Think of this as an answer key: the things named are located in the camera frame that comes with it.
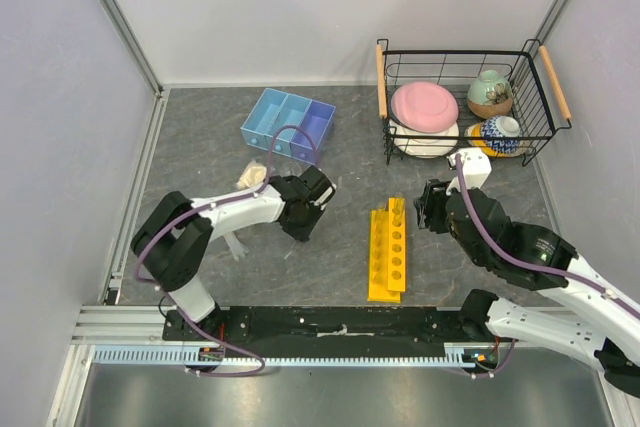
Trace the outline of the clear glass test tube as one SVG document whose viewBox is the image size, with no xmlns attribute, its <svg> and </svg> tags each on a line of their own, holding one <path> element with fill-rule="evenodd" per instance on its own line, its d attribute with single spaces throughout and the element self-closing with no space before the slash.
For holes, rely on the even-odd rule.
<svg viewBox="0 0 640 427">
<path fill-rule="evenodd" d="M 391 224 L 400 227 L 405 219 L 405 199 L 402 197 L 390 198 Z"/>
<path fill-rule="evenodd" d="M 387 202 L 381 202 L 376 209 L 376 214 L 377 214 L 377 219 L 381 222 L 383 222 L 385 219 L 388 218 L 388 203 Z"/>
</svg>

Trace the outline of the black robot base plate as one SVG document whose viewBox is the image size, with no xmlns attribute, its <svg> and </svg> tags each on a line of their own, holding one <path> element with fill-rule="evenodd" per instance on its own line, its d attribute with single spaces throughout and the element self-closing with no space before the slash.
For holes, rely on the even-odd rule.
<svg viewBox="0 0 640 427">
<path fill-rule="evenodd" d="M 446 343 L 506 344 L 491 333 L 490 304 L 498 296 L 474 289 L 460 308 L 279 307 L 221 308 L 198 323 L 205 333 L 261 357 L 274 354 L 426 354 Z"/>
</svg>

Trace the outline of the blue three-compartment drawer box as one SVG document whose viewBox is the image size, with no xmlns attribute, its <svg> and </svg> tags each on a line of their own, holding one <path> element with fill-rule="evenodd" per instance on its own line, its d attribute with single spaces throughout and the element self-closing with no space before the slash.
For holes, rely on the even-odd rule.
<svg viewBox="0 0 640 427">
<path fill-rule="evenodd" d="M 317 165 L 336 107 L 266 88 L 240 128 L 248 146 Z"/>
</svg>

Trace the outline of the yellow test tube rack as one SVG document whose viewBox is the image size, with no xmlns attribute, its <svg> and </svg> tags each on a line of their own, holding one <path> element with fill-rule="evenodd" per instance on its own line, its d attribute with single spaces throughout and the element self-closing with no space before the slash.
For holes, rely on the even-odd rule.
<svg viewBox="0 0 640 427">
<path fill-rule="evenodd" d="M 367 296 L 370 302 L 400 303 L 407 287 L 406 200 L 404 223 L 394 227 L 390 198 L 388 218 L 383 222 L 377 219 L 376 209 L 370 212 Z"/>
</svg>

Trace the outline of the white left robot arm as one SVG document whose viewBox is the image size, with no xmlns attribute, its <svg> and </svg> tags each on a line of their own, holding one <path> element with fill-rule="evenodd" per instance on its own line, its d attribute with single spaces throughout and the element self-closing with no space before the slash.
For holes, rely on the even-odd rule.
<svg viewBox="0 0 640 427">
<path fill-rule="evenodd" d="M 274 175 L 231 194 L 189 199 L 166 194 L 134 234 L 130 248 L 136 267 L 159 286 L 186 315 L 185 329 L 208 340 L 219 329 L 218 304 L 199 270 L 209 244 L 225 239 L 238 257 L 246 254 L 235 233 L 259 224 L 278 224 L 298 242 L 306 242 L 336 193 L 336 185 L 317 167 L 301 175 Z"/>
</svg>

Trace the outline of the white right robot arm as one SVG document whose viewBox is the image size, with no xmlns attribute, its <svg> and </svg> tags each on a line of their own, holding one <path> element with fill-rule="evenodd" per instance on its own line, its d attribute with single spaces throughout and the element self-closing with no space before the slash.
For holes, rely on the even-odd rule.
<svg viewBox="0 0 640 427">
<path fill-rule="evenodd" d="M 534 342 L 603 373 L 618 390 L 639 394 L 639 305 L 596 272 L 552 230 L 512 220 L 502 205 L 458 179 L 430 180 L 415 199 L 417 223 L 450 234 L 472 263 L 510 285 L 570 309 L 578 321 L 532 314 L 473 290 L 458 315 L 467 339 L 487 334 Z"/>
</svg>

